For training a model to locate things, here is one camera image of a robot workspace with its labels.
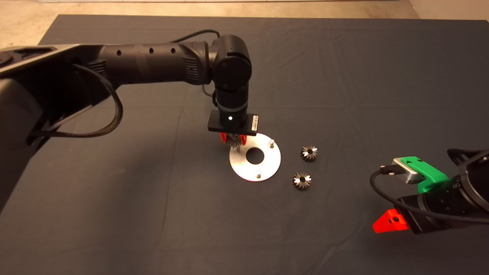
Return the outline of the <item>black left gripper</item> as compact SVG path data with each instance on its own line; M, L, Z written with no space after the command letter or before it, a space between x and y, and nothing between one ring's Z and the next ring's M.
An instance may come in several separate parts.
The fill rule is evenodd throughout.
M248 112L248 101L248 89L216 89L212 102L217 109L210 113L208 131L219 132L222 142L227 142L227 134L240 135L240 143L245 146L247 136L258 132L258 115Z

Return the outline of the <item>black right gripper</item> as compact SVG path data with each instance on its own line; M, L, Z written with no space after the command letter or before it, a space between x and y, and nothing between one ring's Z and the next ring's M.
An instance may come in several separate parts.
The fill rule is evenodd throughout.
M466 198L460 179L451 179L448 183L422 194L400 197L398 201L436 214L470 218L476 216L476 207ZM414 234L425 234L470 226L475 226L475 223L436 219L396 206L396 209L389 209L382 214L373 223L372 229L375 233L389 233L410 228Z

